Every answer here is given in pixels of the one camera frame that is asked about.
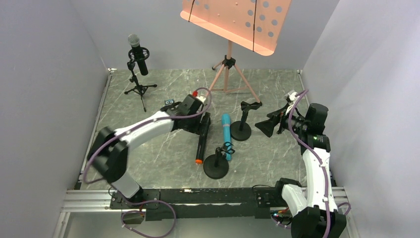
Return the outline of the black microphone orange end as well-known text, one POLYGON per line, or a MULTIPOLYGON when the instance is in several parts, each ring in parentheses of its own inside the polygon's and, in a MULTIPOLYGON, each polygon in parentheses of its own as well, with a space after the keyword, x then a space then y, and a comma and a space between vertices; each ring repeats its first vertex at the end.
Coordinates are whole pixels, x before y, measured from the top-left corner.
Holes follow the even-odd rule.
POLYGON ((196 153, 196 164, 202 164, 204 161, 204 153, 206 149, 206 142, 207 142, 207 135, 199 135, 199 141, 198 141, 198 147, 197 147, 197 153, 196 153))

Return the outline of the black microphone silver mesh head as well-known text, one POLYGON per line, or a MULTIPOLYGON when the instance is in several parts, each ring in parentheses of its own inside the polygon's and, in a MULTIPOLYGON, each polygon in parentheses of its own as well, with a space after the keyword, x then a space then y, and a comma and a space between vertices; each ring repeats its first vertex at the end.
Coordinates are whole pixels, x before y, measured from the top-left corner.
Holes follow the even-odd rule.
POLYGON ((145 63, 145 56, 143 54, 143 48, 140 46, 140 39, 136 34, 130 34, 128 36, 128 43, 132 48, 132 53, 134 55, 134 60, 139 66, 140 73, 143 76, 148 75, 149 71, 145 63))

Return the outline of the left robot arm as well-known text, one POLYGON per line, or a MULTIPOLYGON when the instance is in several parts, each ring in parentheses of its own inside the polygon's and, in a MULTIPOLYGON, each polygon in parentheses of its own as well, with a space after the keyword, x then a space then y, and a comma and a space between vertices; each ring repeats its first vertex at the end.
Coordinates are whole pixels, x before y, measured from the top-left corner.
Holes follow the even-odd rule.
POLYGON ((168 104, 150 117, 130 126, 115 130, 104 127, 94 140, 86 169, 94 167, 102 179, 129 202, 142 202, 144 190, 127 171, 130 152, 157 136, 175 130, 181 129, 194 134, 201 132, 203 126, 210 122, 207 111, 211 101, 211 95, 189 94, 182 102, 168 104))

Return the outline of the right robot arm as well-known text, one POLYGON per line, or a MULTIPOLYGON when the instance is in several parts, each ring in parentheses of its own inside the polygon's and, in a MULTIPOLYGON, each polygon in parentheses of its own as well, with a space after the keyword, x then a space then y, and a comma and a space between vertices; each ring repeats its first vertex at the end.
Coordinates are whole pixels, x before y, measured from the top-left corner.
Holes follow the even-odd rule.
POLYGON ((295 116, 291 107, 267 114, 267 120, 255 124, 267 137, 279 126, 278 134, 288 130, 297 137, 307 173, 305 190, 296 180, 281 178, 276 190, 291 213, 291 235, 294 238, 338 238, 346 228, 344 214, 335 203, 329 169, 330 141, 323 133, 328 108, 312 103, 303 117, 295 116))

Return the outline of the black round base clip stand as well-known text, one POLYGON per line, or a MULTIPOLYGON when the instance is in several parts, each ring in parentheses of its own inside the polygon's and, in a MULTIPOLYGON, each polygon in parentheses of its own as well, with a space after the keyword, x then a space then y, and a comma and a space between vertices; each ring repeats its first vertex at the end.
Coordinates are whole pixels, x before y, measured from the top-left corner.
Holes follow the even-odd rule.
POLYGON ((231 142, 224 142, 221 147, 216 147, 215 153, 208 156, 203 163, 204 173, 211 179, 221 179, 229 171, 227 155, 235 153, 231 142))

